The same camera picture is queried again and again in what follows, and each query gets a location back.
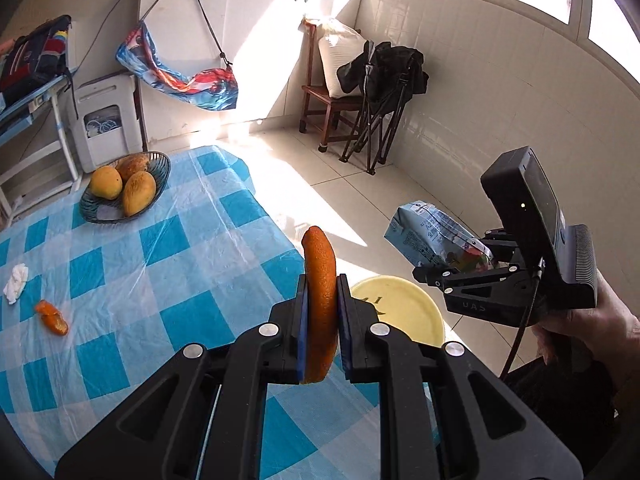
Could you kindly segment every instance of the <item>checkered tablecloth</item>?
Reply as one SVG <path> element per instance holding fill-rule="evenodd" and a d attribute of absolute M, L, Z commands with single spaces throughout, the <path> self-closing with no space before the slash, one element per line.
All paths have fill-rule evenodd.
<path fill-rule="evenodd" d="M 172 157 L 167 189 L 131 222 L 84 222 L 78 192 L 0 232 L 0 286 L 30 270 L 17 303 L 2 297 L 0 407 L 49 472 L 183 345 L 229 343 L 295 295 L 302 257 L 251 190 L 242 160 L 199 148 Z M 34 315 L 40 299 L 67 336 Z M 339 364 L 322 383 L 270 385 L 261 478 L 379 478 L 377 385 Z"/>

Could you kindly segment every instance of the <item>backpack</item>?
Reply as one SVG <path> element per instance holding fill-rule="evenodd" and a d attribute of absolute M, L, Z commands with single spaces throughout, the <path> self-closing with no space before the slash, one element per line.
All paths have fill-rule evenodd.
<path fill-rule="evenodd" d="M 65 55 L 70 24 L 71 17 L 65 14 L 15 41 L 0 75 L 0 92 L 7 107 L 59 75 L 70 78 Z"/>

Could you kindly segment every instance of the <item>white pillow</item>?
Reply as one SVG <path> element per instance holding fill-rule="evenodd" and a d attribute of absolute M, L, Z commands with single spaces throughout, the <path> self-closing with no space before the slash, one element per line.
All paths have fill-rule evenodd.
<path fill-rule="evenodd" d="M 360 88 L 356 87 L 350 94 L 345 94 L 340 88 L 340 82 L 336 75 L 337 70 L 362 54 L 365 39 L 352 28 L 339 22 L 335 18 L 325 20 L 318 25 L 318 49 L 324 80 L 332 98 L 345 97 L 347 95 L 360 95 Z"/>

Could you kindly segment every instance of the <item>yellow plate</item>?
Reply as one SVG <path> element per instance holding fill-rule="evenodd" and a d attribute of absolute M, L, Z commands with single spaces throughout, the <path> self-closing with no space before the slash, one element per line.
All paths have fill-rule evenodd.
<path fill-rule="evenodd" d="M 432 346 L 444 344 L 442 314 L 415 283 L 397 276 L 373 276 L 353 285 L 351 295 L 373 303 L 380 321 L 399 328 L 412 340 Z"/>

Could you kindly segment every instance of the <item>person's hand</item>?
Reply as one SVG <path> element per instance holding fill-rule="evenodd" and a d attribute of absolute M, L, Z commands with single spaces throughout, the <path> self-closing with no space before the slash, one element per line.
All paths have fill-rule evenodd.
<path fill-rule="evenodd" d="M 575 337 L 602 362 L 619 388 L 640 369 L 640 321 L 598 271 L 596 308 L 549 312 L 532 327 L 545 363 L 556 358 L 549 332 Z"/>

